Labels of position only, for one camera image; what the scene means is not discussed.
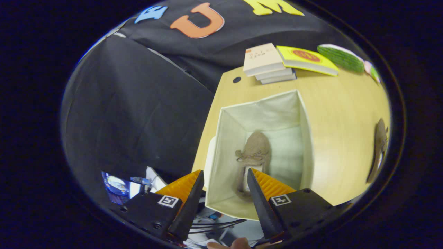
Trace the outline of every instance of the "white book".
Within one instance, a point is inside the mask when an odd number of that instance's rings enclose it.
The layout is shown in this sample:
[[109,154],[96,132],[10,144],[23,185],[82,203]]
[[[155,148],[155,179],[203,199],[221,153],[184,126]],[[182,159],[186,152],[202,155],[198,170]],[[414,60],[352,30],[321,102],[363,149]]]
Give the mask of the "white book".
[[257,74],[255,76],[255,78],[257,80],[262,80],[262,79],[273,78],[273,77],[278,77],[278,76],[291,75],[292,73],[293,73],[292,68],[285,67],[285,69],[283,69],[283,70],[273,71],[273,72],[264,73],[264,74]]
[[284,75],[284,76],[278,76],[274,78],[267,78],[261,80],[261,83],[268,84],[268,83],[274,83],[274,82],[280,82],[280,81],[286,81],[286,80],[295,80],[297,77],[295,76],[295,73],[292,73],[291,75]]
[[283,69],[283,60],[272,43],[251,47],[245,52],[243,71],[248,77]]

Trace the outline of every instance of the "blue letter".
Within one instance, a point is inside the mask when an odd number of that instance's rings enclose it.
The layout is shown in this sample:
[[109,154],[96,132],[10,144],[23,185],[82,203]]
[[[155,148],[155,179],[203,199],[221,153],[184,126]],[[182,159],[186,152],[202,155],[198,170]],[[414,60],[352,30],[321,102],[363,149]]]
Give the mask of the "blue letter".
[[140,22],[145,19],[154,18],[158,19],[163,16],[163,13],[166,11],[167,6],[156,6],[156,7],[149,7],[137,17],[136,21],[134,23]]

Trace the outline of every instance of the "shoelace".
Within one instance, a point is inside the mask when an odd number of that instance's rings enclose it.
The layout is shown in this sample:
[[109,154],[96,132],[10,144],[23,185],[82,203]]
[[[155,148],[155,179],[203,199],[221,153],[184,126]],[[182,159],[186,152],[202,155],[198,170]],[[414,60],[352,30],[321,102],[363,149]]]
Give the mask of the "shoelace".
[[246,160],[246,159],[251,158],[251,157],[252,157],[252,159],[254,159],[254,160],[256,160],[256,161],[261,161],[261,160],[263,159],[263,157],[262,157],[262,156],[255,157],[257,154],[261,154],[261,152],[259,151],[259,152],[257,152],[257,153],[254,153],[254,154],[252,154],[252,155],[248,155],[248,156],[246,156],[246,157],[244,157],[244,156],[242,155],[241,157],[237,158],[237,162],[241,162],[241,161]]

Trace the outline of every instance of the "yellow letter m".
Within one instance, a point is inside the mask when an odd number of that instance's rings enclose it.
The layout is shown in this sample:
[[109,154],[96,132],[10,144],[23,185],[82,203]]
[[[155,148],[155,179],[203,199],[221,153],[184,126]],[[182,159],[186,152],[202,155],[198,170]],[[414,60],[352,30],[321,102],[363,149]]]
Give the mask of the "yellow letter m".
[[294,7],[292,7],[290,4],[288,4],[283,0],[243,0],[243,1],[251,5],[251,7],[254,8],[253,13],[258,16],[272,14],[272,10],[281,13],[282,9],[284,12],[288,14],[304,16],[302,12],[296,10]]

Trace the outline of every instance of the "yellow book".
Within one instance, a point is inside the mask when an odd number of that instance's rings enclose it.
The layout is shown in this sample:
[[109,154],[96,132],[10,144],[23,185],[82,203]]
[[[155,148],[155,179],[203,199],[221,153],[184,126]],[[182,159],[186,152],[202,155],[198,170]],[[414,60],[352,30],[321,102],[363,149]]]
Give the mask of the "yellow book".
[[296,47],[277,46],[286,67],[294,67],[337,76],[338,68],[323,55]]

